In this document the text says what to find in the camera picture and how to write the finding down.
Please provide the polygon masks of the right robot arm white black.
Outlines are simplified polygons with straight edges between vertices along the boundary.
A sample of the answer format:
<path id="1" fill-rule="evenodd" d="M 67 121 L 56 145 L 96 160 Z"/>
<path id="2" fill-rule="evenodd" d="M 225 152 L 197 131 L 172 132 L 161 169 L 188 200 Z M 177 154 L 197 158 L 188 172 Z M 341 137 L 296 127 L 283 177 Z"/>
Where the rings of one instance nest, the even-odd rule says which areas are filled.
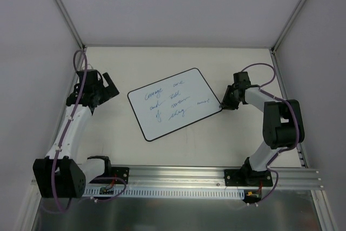
<path id="1" fill-rule="evenodd" d="M 263 113 L 263 142 L 247 157 L 237 170 L 226 169 L 227 187 L 272 187 L 270 165 L 286 151 L 297 147 L 305 138 L 300 104 L 284 100 L 264 91 L 250 82 L 246 71 L 234 74 L 234 83 L 227 87 L 220 107 L 236 110 L 239 105 L 252 105 Z"/>

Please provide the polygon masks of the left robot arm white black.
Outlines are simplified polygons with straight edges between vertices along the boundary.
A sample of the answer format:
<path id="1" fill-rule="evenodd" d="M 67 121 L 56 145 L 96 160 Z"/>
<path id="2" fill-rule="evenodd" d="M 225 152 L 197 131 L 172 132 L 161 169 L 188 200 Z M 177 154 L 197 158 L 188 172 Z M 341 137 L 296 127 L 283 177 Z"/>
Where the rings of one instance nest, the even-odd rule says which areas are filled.
<path id="1" fill-rule="evenodd" d="M 66 99 L 64 121 L 51 149 L 33 164 L 34 176 L 45 199 L 76 199 L 82 197 L 88 183 L 98 179 L 106 183 L 112 178 L 108 156 L 87 158 L 76 163 L 78 147 L 87 123 L 95 109 L 119 94 L 107 72 L 96 69 L 76 72 L 79 81 Z"/>

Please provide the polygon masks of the white whiteboard black frame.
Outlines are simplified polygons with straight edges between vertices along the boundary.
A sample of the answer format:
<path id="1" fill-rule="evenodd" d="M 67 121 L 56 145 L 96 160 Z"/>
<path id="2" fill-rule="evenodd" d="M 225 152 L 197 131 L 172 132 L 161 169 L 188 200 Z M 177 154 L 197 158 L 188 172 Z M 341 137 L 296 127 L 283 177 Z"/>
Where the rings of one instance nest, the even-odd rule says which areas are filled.
<path id="1" fill-rule="evenodd" d="M 220 101 L 197 68 L 132 90 L 127 97 L 148 142 L 222 111 Z"/>

